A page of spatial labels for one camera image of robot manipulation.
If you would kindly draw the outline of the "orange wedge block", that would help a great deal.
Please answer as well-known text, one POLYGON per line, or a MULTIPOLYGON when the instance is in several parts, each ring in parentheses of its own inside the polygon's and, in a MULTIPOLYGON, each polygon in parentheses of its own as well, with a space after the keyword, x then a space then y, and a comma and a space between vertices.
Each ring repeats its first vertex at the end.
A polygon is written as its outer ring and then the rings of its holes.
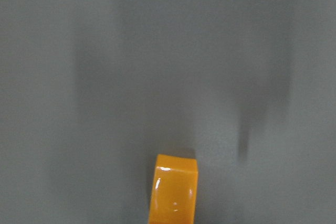
POLYGON ((194 158, 156 158, 148 223, 193 224, 198 183, 194 158))

